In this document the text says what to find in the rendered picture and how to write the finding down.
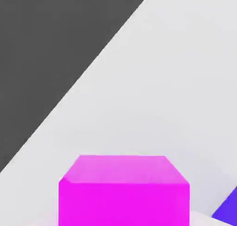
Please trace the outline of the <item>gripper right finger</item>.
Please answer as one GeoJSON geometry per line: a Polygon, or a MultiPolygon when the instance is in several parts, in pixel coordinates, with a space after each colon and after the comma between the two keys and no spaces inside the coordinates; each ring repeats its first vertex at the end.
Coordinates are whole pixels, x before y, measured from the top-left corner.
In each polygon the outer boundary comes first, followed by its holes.
{"type": "Polygon", "coordinates": [[[196,211],[190,211],[189,226],[233,226],[196,211]]]}

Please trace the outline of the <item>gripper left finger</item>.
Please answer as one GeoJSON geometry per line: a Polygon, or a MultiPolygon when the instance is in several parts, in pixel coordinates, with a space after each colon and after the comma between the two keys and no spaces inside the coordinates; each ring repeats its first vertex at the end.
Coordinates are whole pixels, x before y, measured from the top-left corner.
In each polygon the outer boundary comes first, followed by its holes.
{"type": "Polygon", "coordinates": [[[31,224],[31,226],[58,226],[57,217],[42,218],[31,224]]]}

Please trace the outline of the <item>small magenta cube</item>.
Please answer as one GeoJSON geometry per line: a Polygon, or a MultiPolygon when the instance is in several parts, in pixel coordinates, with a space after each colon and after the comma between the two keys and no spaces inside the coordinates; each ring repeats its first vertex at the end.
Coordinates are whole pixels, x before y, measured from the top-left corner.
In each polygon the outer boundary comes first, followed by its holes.
{"type": "Polygon", "coordinates": [[[81,155],[58,184],[58,226],[189,226],[189,207],[164,156],[81,155]]]}

